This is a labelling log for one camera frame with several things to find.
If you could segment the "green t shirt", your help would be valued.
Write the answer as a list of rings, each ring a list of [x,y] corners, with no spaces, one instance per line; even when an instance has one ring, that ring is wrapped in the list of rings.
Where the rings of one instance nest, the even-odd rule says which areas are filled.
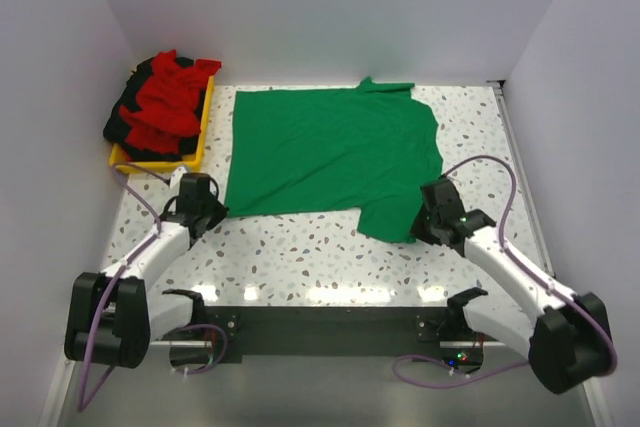
[[[413,243],[421,186],[443,158],[413,84],[239,92],[225,204],[233,217],[357,209],[357,230]]]

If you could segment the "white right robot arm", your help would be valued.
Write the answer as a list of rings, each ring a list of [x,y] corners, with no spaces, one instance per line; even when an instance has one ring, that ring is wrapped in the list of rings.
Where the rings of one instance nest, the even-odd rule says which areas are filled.
[[[499,314],[489,293],[473,287],[447,301],[445,326],[459,340],[492,337],[523,356],[540,383],[564,393],[617,367],[608,314],[593,293],[577,294],[557,282],[504,238],[503,223],[480,209],[465,209],[445,176],[420,189],[423,204],[412,234],[446,246],[488,274],[515,301],[518,312]]]

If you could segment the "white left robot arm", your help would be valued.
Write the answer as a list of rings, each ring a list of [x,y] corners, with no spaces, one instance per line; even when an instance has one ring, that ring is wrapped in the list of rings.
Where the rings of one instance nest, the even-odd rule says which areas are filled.
[[[176,331],[185,339],[207,327],[203,296],[167,289],[152,299],[153,285],[207,232],[227,217],[218,184],[205,173],[186,173],[178,193],[146,237],[119,262],[76,278],[65,333],[67,359],[135,368],[153,340]]]

